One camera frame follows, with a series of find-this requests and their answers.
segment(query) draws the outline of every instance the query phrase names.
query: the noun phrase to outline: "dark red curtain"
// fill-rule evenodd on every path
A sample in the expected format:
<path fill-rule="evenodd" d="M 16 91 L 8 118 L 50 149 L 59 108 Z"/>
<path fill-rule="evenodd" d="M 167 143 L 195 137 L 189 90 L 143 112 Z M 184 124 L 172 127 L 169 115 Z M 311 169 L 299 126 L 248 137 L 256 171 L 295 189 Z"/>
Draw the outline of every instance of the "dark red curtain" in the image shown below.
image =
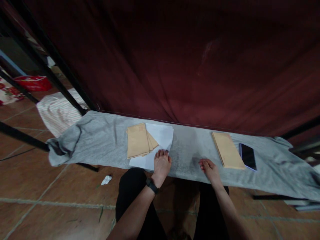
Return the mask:
<path fill-rule="evenodd" d="M 320 113 L 319 1 L 25 2 L 103 110 L 268 136 Z"/>

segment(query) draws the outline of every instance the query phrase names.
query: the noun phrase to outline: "smartphone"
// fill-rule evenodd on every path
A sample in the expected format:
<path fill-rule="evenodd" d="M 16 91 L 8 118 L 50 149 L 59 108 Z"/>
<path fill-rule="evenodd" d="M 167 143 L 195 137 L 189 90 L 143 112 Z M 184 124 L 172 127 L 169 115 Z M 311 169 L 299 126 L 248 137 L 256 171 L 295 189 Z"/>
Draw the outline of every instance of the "smartphone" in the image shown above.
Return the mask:
<path fill-rule="evenodd" d="M 254 151 L 251 147 L 240 143 L 240 156 L 244 165 L 253 171 L 257 171 L 256 160 L 254 158 Z"/>

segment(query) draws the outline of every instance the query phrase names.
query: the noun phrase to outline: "striped cloth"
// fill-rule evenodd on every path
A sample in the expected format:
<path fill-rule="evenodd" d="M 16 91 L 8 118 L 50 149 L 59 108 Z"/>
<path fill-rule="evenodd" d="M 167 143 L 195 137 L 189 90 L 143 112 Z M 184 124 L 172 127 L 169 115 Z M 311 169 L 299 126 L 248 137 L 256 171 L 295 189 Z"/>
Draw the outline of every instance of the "striped cloth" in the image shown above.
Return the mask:
<path fill-rule="evenodd" d="M 88 109 L 88 106 L 74 88 L 68 91 L 82 108 Z M 81 118 L 78 110 L 60 92 L 45 96 L 37 103 L 37 109 L 44 124 L 55 137 L 59 137 Z"/>

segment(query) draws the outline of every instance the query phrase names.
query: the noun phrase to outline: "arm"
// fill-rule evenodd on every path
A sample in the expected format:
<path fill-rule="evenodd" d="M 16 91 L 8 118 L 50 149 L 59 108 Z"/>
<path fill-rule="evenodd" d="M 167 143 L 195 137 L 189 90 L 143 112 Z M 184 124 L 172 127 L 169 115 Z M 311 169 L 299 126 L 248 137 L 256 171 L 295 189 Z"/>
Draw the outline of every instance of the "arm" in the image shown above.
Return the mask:
<path fill-rule="evenodd" d="M 151 177 L 157 188 L 163 184 L 170 168 L 171 157 L 168 156 L 168 151 L 159 150 L 154 156 L 154 173 Z M 137 239 L 154 196 L 152 189 L 145 186 L 122 215 L 107 240 Z"/>
<path fill-rule="evenodd" d="M 218 167 L 209 159 L 201 159 L 199 164 L 216 193 L 230 239 L 252 239 L 251 234 L 242 223 L 236 208 L 223 187 Z"/>

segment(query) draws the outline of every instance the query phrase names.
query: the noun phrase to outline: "stack of envelopes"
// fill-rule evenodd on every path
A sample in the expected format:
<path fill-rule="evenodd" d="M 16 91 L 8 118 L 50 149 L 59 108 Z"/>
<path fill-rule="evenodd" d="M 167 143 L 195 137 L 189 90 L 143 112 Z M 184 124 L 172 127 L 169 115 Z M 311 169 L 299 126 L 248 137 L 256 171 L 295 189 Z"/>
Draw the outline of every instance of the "stack of envelopes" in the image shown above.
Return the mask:
<path fill-rule="evenodd" d="M 145 156 L 159 145 L 146 130 L 144 123 L 128 127 L 127 134 L 128 158 Z"/>
<path fill-rule="evenodd" d="M 231 136 L 227 133 L 212 132 L 211 134 L 220 155 L 223 167 L 245 169 L 246 166 L 244 165 Z"/>

